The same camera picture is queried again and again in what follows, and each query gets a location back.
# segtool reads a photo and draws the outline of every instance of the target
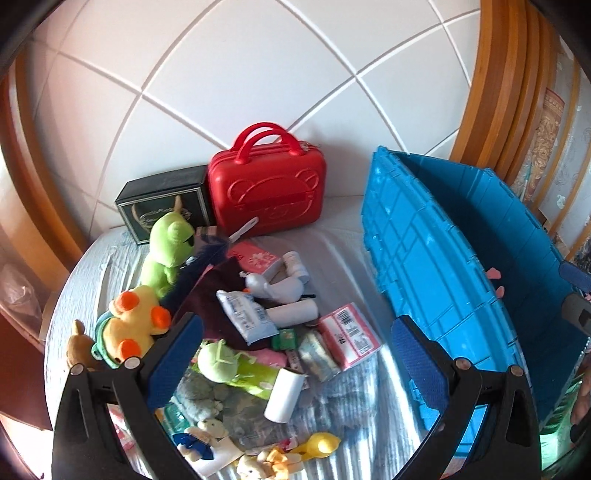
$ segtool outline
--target red suitcase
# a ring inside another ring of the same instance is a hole
[[[248,138],[259,128],[270,128]],[[256,145],[278,135],[280,143]],[[259,217],[249,236],[286,230],[318,220],[326,163],[320,150],[299,142],[279,125],[262,122],[238,135],[230,150],[209,164],[209,190],[217,225],[227,235]]]

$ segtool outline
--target suitcase handle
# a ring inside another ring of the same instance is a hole
[[[242,133],[240,133],[240,135],[236,137],[236,140],[234,140],[234,144],[232,145],[232,148],[230,148],[230,150],[240,150],[240,147],[244,144],[248,136],[255,130],[259,130],[259,128],[272,128],[273,130],[282,130],[284,132],[286,131],[285,128],[272,122],[259,122],[257,124],[245,128],[242,131]]]
[[[279,135],[281,137],[281,142],[289,146],[290,155],[297,156],[304,155],[306,153],[304,149],[301,147],[300,143],[297,141],[297,139],[293,135],[287,133],[285,130],[267,130],[266,132],[261,132],[259,134],[256,134],[254,137],[249,138],[246,141],[246,143],[244,143],[244,145],[241,147],[240,151],[238,152],[238,155],[236,155],[236,160],[234,160],[234,162],[236,162],[238,165],[244,165],[246,163],[249,163],[249,155],[255,143],[259,140],[262,140],[265,137],[270,137],[272,135]]]

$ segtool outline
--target gray fabric sheet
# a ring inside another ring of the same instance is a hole
[[[295,434],[300,441],[330,431],[343,439],[336,454],[306,464],[295,479],[390,480],[420,444],[405,382],[392,357],[391,308],[374,282],[371,259],[363,247],[361,197],[327,199],[314,225],[255,239],[277,255],[296,250],[310,272],[306,293],[315,293],[320,313],[354,301],[385,346],[364,363],[302,394],[292,421],[271,434]],[[124,227],[102,235],[85,253],[57,303],[45,357],[47,405],[53,422],[66,381],[66,343],[72,321],[80,319],[90,336],[96,319],[121,291],[138,284],[147,247],[137,247]],[[260,444],[269,432],[261,432]],[[134,467],[149,475],[131,450]],[[232,467],[211,478],[237,478]]]

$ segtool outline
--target blue collapsible bin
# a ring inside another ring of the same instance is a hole
[[[392,152],[374,154],[363,201],[365,245],[378,287],[452,358],[479,369],[522,366],[540,424],[559,403],[588,338],[560,316],[573,287],[531,212],[495,173]],[[485,271],[502,274],[498,300]],[[430,428],[439,412],[411,385]],[[467,455],[485,413],[477,409],[457,451]]]

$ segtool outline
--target silver bolt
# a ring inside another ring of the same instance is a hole
[[[84,371],[84,365],[76,364],[70,369],[70,375],[80,375]]]
[[[516,377],[523,375],[523,369],[519,365],[511,365],[511,373]]]
[[[137,358],[136,356],[128,358],[125,361],[124,366],[125,366],[125,368],[128,368],[129,370],[133,370],[134,368],[138,368],[139,367],[139,358]]]
[[[458,358],[456,360],[456,367],[458,367],[460,370],[470,370],[471,366],[472,364],[467,358]]]

